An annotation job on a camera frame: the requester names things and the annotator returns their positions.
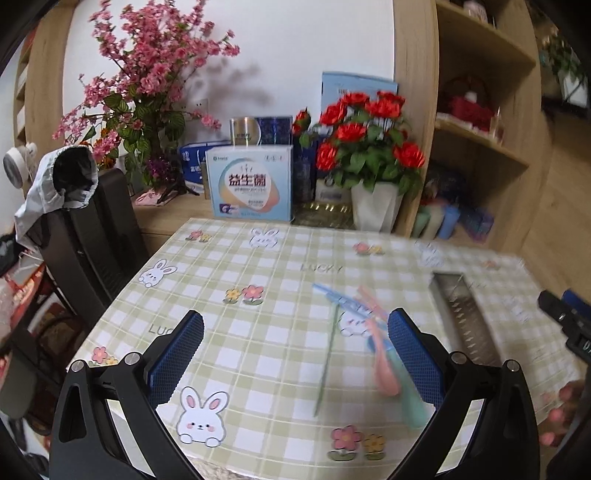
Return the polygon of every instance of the metal tray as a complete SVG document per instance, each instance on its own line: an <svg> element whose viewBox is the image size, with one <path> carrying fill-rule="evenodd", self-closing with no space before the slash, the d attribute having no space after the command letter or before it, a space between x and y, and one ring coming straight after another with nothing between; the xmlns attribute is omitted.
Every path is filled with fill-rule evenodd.
<svg viewBox="0 0 591 480"><path fill-rule="evenodd" d="M429 285L452 350L476 364L500 367L501 356L463 274L433 273Z"/></svg>

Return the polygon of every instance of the hand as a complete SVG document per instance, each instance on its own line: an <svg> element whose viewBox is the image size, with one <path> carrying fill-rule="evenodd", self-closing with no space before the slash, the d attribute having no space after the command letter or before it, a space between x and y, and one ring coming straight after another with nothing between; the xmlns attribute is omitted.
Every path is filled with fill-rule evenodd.
<svg viewBox="0 0 591 480"><path fill-rule="evenodd" d="M558 392L558 398L564 402L561 407L553 408L548 413L548 420L552 424L552 432L540 436L540 443L548 447L557 447L566 432L569 431L574 414L579 406L583 393L584 381L569 382Z"/></svg>

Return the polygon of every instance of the green checkered tablecloth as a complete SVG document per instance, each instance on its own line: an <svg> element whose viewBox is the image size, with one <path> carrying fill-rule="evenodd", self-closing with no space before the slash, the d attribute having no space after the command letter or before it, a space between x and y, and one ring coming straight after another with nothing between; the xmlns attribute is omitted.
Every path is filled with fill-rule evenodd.
<svg viewBox="0 0 591 480"><path fill-rule="evenodd" d="M359 255L360 242L383 254ZM501 357L521 363L541 420L556 401L548 393L579 372L559 326L537 310L540 288L520 259L377 233L191 219L123 289L77 358L105 365L143 352L197 310L203 343L170 402L157 409L197 468L205 460L267 479L382 479L420 431L406 426L400 396L377 392L367 339L340 327L314 417L333 310L312 285L351 297L364 286L386 311L403 307L449 348L428 290L433 270L465 274ZM184 387L195 394L184 390L181 402ZM227 397L212 397L219 392ZM459 461L478 411L475 403L445 468ZM200 425L221 443L204 443ZM183 432L192 443L181 441ZM335 461L341 453L351 459Z"/></svg>

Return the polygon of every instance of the wooden shelf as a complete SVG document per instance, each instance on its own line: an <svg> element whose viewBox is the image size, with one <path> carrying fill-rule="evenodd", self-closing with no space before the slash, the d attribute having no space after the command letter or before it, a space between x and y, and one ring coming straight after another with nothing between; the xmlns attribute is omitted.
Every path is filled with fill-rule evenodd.
<svg viewBox="0 0 591 480"><path fill-rule="evenodd" d="M482 135L478 135L470 130L467 130L466 128L460 127L459 125L456 125L454 122L437 119L435 120L435 130L449 132L457 137L466 138L467 140L477 143L479 145L483 145L484 147L487 147L490 150L493 150L510 160L519 162L520 164L526 167L528 167L530 164L526 159L521 158L519 155L513 153L511 150L503 147L502 145L493 142L489 138L483 137Z"/></svg>
<svg viewBox="0 0 591 480"><path fill-rule="evenodd" d="M497 64L522 65L531 70L537 59L489 24L480 22L448 0L436 0L439 36Z"/></svg>

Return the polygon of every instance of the small fan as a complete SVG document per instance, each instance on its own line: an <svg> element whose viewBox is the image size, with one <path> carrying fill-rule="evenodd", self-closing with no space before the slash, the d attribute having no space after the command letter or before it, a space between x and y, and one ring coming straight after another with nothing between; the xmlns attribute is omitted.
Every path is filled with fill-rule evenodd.
<svg viewBox="0 0 591 480"><path fill-rule="evenodd" d="M37 156L37 146L28 143L25 146L12 147L4 155L4 171L8 180L16 189L21 189L24 183L33 177L31 167Z"/></svg>

